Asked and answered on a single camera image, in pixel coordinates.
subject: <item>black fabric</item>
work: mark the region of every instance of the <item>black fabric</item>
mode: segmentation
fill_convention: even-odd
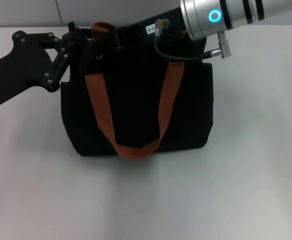
[[[168,54],[194,56],[206,40],[167,40],[159,45]],[[116,154],[100,131],[88,94],[85,74],[104,73],[116,142],[142,147],[159,137],[158,111],[169,61],[152,44],[107,54],[97,60],[89,49],[71,61],[71,79],[61,84],[61,114],[68,137],[82,156]],[[212,66],[188,62],[165,136],[157,152],[203,147],[213,126]]]

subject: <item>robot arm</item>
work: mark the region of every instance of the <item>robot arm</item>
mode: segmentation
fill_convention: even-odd
[[[221,55],[230,57],[231,52],[225,31],[261,21],[267,17],[292,10],[292,0],[181,0],[181,8],[114,32],[115,49],[143,41],[154,41],[156,51],[165,58],[180,60],[166,55],[157,47],[157,40],[166,33],[180,33],[186,28],[192,40],[217,34],[219,48],[183,61],[201,60]],[[92,42],[88,34],[76,28],[72,22],[69,32],[58,39],[52,33],[26,34],[18,31],[12,36],[12,51],[0,59],[0,105],[32,86],[41,86],[49,92],[60,87],[60,80],[69,65],[69,50],[74,46]],[[55,49],[57,57],[52,62],[45,49]]]

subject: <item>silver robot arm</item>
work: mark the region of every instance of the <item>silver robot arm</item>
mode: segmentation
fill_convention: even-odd
[[[180,3],[192,40],[292,10],[292,0],[181,0]]]

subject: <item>white wall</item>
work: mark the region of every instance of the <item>white wall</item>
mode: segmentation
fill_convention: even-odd
[[[122,26],[179,6],[180,0],[0,0],[0,27],[59,26],[70,21]],[[258,24],[292,25],[292,12]]]

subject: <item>blue led ring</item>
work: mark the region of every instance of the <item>blue led ring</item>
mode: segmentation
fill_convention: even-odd
[[[213,14],[217,14],[218,18],[213,18]],[[209,21],[211,21],[212,23],[217,23],[222,19],[222,14],[219,10],[213,10],[209,13]]]

